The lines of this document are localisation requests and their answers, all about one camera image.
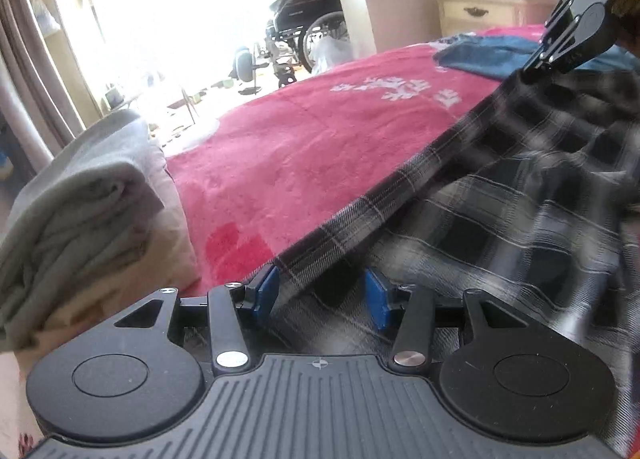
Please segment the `black white plaid shirt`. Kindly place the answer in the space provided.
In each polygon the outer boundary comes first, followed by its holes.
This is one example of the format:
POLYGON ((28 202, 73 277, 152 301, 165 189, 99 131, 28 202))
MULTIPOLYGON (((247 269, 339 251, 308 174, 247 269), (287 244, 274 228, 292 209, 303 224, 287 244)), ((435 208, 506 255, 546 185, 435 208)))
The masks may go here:
POLYGON ((198 452, 625 458, 639 428, 639 78, 509 76, 274 258, 259 366, 198 452), (436 294, 427 372, 386 365, 363 274, 436 294))

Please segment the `blue denim garment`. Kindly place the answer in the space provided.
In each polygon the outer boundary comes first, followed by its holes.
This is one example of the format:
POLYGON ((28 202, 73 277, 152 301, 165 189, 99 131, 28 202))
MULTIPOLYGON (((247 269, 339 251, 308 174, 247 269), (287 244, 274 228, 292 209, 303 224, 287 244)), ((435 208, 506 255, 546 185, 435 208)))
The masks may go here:
MULTIPOLYGON (((538 43, 515 35, 478 36, 460 34, 447 38, 447 46, 433 56, 441 67, 503 81, 521 69, 538 47, 538 43)), ((620 46, 587 61, 578 70, 598 72, 639 72, 639 59, 620 46)))

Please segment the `folded beige garment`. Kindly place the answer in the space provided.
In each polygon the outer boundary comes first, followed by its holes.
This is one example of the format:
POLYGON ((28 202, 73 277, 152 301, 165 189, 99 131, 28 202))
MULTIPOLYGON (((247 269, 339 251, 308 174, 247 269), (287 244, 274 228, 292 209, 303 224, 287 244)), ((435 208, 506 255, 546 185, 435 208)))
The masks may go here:
POLYGON ((164 207, 152 219, 140 257, 112 266, 58 305, 35 333, 35 344, 15 353, 22 382, 38 359, 79 333, 157 289, 183 290, 200 277, 186 214, 158 147, 151 152, 149 179, 164 207))

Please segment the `cream bedside cabinet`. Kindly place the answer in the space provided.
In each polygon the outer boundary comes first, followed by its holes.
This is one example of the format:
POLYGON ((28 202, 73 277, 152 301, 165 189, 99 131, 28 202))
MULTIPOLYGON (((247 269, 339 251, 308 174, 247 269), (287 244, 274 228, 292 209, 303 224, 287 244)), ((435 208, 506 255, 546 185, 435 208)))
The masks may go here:
POLYGON ((442 36, 546 21, 551 0, 436 0, 442 36))

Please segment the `pink floral bed blanket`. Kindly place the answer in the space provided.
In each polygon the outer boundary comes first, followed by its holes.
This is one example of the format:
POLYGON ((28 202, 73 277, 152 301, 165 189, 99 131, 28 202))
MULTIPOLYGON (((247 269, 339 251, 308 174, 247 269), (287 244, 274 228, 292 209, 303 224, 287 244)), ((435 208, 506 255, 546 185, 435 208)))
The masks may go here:
POLYGON ((198 259, 189 288, 244 278, 444 133, 495 89, 439 66, 441 42, 342 64, 226 113, 171 156, 198 259))

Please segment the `folded grey garment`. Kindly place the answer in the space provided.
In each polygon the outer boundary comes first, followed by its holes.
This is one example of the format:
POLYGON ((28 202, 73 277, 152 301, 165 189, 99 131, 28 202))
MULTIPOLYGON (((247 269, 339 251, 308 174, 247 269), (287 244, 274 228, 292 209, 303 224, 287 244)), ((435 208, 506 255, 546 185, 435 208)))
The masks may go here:
POLYGON ((115 112, 66 146, 18 194, 1 237, 1 348, 32 345, 90 281, 142 257, 163 210, 151 182, 163 155, 136 112, 115 112))

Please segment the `black wheelchair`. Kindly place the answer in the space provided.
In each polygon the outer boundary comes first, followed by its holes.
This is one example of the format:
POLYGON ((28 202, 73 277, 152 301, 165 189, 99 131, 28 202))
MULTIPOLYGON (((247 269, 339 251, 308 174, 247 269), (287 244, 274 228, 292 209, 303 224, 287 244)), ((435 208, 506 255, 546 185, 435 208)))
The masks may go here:
POLYGON ((314 49, 323 37, 349 40, 341 0, 274 0, 269 9, 264 57, 280 87, 296 81, 297 66, 308 72, 314 68, 314 49))

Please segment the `grey curtain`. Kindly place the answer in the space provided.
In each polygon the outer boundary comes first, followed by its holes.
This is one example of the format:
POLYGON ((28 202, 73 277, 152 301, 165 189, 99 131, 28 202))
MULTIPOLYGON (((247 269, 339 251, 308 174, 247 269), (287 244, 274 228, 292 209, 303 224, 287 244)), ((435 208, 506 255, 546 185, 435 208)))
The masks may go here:
POLYGON ((1 113, 37 172, 85 130, 30 0, 1 0, 1 113))

